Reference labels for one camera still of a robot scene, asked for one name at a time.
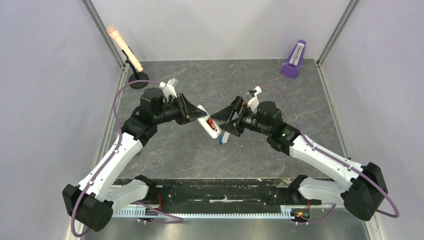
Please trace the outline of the white battery cover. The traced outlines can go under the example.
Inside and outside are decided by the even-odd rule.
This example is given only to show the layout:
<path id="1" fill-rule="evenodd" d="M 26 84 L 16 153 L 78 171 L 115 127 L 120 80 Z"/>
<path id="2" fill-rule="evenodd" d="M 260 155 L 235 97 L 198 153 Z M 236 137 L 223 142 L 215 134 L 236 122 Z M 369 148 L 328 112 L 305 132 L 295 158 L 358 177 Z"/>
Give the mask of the white battery cover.
<path id="1" fill-rule="evenodd" d="M 224 132 L 221 137 L 221 143 L 226 144 L 228 142 L 229 136 L 230 136 L 229 132 Z"/>

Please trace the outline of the white remote control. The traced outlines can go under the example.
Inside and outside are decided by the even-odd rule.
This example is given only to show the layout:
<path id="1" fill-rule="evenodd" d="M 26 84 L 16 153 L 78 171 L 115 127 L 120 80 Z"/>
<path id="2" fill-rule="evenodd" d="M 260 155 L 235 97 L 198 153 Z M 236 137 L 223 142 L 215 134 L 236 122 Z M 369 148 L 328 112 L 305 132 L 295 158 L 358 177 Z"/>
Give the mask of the white remote control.
<path id="1" fill-rule="evenodd" d="M 210 115 L 202 105 L 199 104 L 197 107 L 206 112 L 206 116 L 198 118 L 197 122 L 203 127 L 203 129 L 212 139 L 217 139 L 222 132 L 221 128 L 212 118 L 210 118 Z"/>

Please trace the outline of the red orange battery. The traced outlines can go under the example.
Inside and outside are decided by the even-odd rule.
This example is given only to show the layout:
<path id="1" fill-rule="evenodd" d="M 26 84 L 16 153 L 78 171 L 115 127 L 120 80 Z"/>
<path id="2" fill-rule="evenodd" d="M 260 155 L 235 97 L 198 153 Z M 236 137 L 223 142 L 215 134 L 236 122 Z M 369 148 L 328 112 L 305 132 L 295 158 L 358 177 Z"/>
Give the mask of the red orange battery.
<path id="1" fill-rule="evenodd" d="M 213 122 L 213 120 L 212 119 L 208 119 L 207 120 L 207 123 L 208 123 L 208 125 L 214 130 L 214 129 L 216 129 L 216 125 L 214 124 L 214 122 Z"/>

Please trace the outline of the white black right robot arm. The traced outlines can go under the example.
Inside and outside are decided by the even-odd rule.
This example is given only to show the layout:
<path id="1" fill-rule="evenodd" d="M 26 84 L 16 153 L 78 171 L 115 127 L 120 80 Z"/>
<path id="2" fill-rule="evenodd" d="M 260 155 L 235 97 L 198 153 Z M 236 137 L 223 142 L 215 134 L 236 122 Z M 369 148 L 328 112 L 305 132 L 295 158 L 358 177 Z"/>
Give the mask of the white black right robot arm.
<path id="1" fill-rule="evenodd" d="M 314 143 L 308 136 L 284 122 L 282 112 L 273 101 L 263 101 L 253 110 L 241 96 L 211 115 L 220 127 L 239 137 L 245 129 L 263 134 L 276 151 L 301 160 L 329 176 L 318 180 L 300 175 L 289 189 L 289 199 L 295 204 L 306 200 L 342 205 L 354 217 L 369 221 L 388 194 L 381 168 L 369 162 L 363 165 L 343 158 Z"/>

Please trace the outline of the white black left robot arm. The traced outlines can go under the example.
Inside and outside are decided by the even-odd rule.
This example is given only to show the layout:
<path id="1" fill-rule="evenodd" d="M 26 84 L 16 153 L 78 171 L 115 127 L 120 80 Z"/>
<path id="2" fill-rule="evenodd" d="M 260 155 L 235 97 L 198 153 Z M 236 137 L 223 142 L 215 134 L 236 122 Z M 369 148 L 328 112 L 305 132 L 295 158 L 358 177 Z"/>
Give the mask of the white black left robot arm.
<path id="1" fill-rule="evenodd" d="M 117 139 L 97 166 L 77 185 L 68 184 L 62 190 L 71 221 L 99 232 L 114 213 L 127 205 L 139 200 L 152 204 L 157 191 L 151 187 L 150 180 L 135 178 L 116 190 L 111 187 L 129 161 L 157 133 L 158 125 L 172 121 L 186 125 L 207 115 L 204 109 L 190 103 L 183 93 L 165 93 L 156 87 L 146 89 L 139 106 L 124 122 Z"/>

